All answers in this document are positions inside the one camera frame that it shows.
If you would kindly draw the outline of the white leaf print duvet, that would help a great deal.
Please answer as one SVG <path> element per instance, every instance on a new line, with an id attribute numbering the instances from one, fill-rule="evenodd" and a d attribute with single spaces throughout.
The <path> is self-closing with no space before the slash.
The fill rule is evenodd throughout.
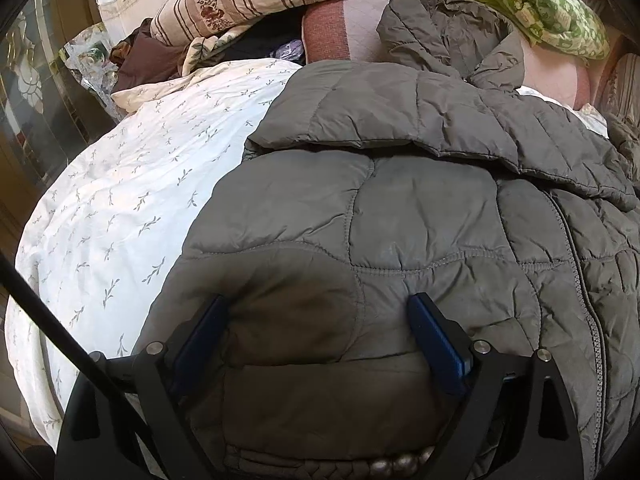
<path id="1" fill-rule="evenodd" d="M 296 70 L 224 62 L 115 94 L 124 119 L 43 194 L 15 257 L 82 348 L 130 355 L 192 222 Z"/>

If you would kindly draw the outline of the floral plastic bag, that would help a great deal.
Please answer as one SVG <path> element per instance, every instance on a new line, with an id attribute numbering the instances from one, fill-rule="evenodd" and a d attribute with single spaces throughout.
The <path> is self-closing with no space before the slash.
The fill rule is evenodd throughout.
<path id="1" fill-rule="evenodd" d="M 118 67 L 110 61 L 112 47 L 110 35 L 99 22 L 66 42 L 58 54 L 78 84 L 100 102 L 114 122 L 121 122 L 125 113 L 111 97 L 118 72 Z"/>

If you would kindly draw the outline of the pink quilted mattress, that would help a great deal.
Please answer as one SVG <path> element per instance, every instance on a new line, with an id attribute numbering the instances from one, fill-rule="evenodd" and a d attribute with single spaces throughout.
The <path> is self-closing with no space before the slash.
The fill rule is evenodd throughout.
<path id="1" fill-rule="evenodd" d="M 308 63 L 325 60 L 387 62 L 390 58 L 376 28 L 390 0 L 333 0 L 310 6 L 302 39 Z M 591 101 L 588 70 L 574 56 L 533 46 L 521 39 L 524 84 L 579 110 Z"/>

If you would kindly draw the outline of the brown cloth pile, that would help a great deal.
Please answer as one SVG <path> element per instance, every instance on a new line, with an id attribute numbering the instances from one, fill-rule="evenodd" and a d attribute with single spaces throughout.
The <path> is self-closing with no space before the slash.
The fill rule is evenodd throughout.
<path id="1" fill-rule="evenodd" d="M 110 61 L 117 66 L 113 93 L 181 76 L 186 47 L 166 46 L 155 39 L 151 35 L 151 22 L 152 18 L 146 18 L 112 47 Z"/>

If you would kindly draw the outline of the grey quilted puffer jacket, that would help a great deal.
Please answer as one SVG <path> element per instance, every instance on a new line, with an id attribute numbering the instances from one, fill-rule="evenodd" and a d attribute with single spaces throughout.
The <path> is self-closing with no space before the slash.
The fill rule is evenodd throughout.
<path id="1" fill-rule="evenodd" d="M 408 298 L 497 350 L 556 359 L 586 478 L 639 415 L 639 168 L 523 96 L 512 24 L 474 0 L 390 0 L 385 63 L 298 70 L 214 187 L 138 343 L 215 296 L 229 324 L 183 405 L 218 470 L 358 477 L 423 457 L 452 403 Z"/>

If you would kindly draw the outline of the dark wooden cabinet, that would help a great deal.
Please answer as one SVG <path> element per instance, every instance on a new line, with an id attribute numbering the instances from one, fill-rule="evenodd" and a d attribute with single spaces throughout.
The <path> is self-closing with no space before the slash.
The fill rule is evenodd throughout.
<path id="1" fill-rule="evenodd" d="M 96 0 L 26 0 L 1 41 L 1 250 L 8 257 L 43 192 L 115 125 L 60 55 L 99 20 Z"/>

